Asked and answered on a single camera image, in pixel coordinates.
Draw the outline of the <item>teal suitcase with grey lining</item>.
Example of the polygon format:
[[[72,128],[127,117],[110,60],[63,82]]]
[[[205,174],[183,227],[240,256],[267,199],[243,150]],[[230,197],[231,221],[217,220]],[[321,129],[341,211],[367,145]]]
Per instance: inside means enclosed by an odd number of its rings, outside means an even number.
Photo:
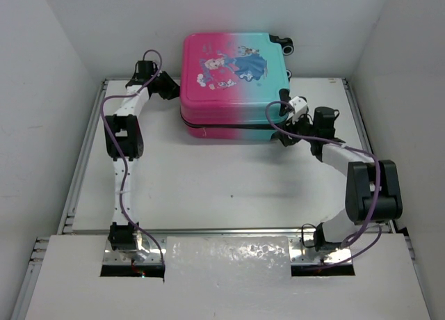
[[[180,114],[196,138],[269,141],[287,119],[291,38],[194,33],[184,40]]]

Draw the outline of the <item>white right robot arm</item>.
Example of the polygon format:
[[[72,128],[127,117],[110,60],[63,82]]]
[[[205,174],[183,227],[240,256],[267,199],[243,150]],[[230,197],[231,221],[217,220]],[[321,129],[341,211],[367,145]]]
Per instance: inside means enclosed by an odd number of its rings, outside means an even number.
[[[288,116],[273,125],[274,138],[285,146],[299,141],[310,145],[313,157],[333,167],[346,178],[345,205],[331,221],[320,223],[314,233],[317,251],[351,246],[371,223],[396,220],[403,213],[396,163],[379,159],[371,152],[355,148],[336,136],[334,127],[339,111],[318,107],[309,116],[307,106],[282,102]]]

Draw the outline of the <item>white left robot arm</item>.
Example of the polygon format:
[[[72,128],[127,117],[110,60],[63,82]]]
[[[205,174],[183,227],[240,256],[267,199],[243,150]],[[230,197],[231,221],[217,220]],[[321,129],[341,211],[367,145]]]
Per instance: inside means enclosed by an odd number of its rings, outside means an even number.
[[[125,94],[106,96],[100,105],[106,152],[113,161],[115,177],[115,209],[108,234],[113,250],[135,250],[139,234],[153,238],[140,227],[132,209],[131,178],[144,152],[138,120],[144,105],[152,94],[166,100],[179,96],[179,85],[161,66],[155,61],[137,61],[133,76],[125,85]]]

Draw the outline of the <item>silver mounting rail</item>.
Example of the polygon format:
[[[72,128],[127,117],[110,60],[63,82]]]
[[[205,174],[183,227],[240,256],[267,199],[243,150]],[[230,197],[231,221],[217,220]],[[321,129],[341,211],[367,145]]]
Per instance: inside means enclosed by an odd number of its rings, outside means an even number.
[[[99,248],[99,258],[106,268],[131,265],[158,269],[166,261],[168,247],[176,254],[205,257],[232,255],[286,255],[291,266],[310,267],[353,263],[351,251],[340,246],[320,250],[313,247],[314,228],[294,230],[196,230],[162,231],[151,239],[142,232],[125,234],[116,241],[106,240]]]

